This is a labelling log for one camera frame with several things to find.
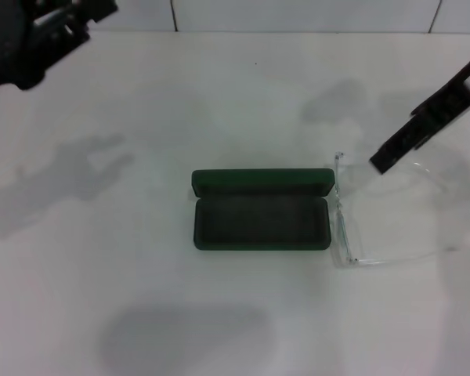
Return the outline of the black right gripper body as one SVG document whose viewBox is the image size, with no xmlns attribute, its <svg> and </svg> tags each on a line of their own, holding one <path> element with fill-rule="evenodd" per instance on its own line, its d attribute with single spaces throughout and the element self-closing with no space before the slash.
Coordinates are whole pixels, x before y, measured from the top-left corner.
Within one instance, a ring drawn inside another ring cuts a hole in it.
<svg viewBox="0 0 470 376">
<path fill-rule="evenodd" d="M 470 62 L 411 115 L 422 122 L 422 137 L 431 138 L 470 107 Z"/>
</svg>

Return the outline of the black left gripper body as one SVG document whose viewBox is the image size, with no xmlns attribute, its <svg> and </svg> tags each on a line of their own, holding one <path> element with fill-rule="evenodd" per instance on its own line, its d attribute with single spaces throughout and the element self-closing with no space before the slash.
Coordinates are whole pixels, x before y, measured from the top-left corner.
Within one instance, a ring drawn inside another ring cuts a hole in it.
<svg viewBox="0 0 470 376">
<path fill-rule="evenodd" d="M 0 86 L 34 88 L 65 57 L 64 1 L 0 1 Z"/>
</svg>

